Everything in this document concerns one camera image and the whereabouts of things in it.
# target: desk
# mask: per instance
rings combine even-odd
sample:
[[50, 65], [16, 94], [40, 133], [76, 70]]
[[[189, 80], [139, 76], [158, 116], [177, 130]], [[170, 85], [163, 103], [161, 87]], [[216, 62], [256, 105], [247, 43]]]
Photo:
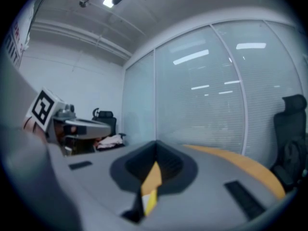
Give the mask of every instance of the desk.
[[[218, 148], [211, 148], [205, 146], [196, 145], [184, 145], [185, 147], [213, 154], [222, 157], [229, 162], [235, 164], [237, 167], [241, 168], [243, 171], [260, 181], [265, 185], [273, 194], [278, 198], [282, 199], [285, 196], [284, 189], [278, 179], [274, 174], [265, 168], [260, 163], [246, 156], [225, 151]], [[150, 194], [151, 191], [162, 184], [161, 173], [158, 164], [155, 162], [149, 175], [141, 186], [142, 196]]]

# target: frosted glass panel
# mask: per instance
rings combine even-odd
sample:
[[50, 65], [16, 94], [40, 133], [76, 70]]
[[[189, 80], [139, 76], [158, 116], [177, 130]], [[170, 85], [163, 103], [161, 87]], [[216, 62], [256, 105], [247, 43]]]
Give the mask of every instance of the frosted glass panel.
[[240, 153], [242, 91], [230, 56], [205, 27], [156, 49], [157, 138]]
[[282, 97], [302, 94], [292, 60], [277, 36], [263, 22], [216, 24], [241, 72], [248, 105], [248, 138], [245, 155], [265, 166], [276, 160], [273, 124], [284, 110]]
[[308, 100], [308, 40], [307, 37], [299, 33], [294, 27], [284, 24], [268, 22], [270, 27], [275, 31], [282, 43], [291, 55], [293, 62], [298, 71], [303, 93]]
[[153, 53], [126, 70], [122, 112], [125, 145], [155, 140]]

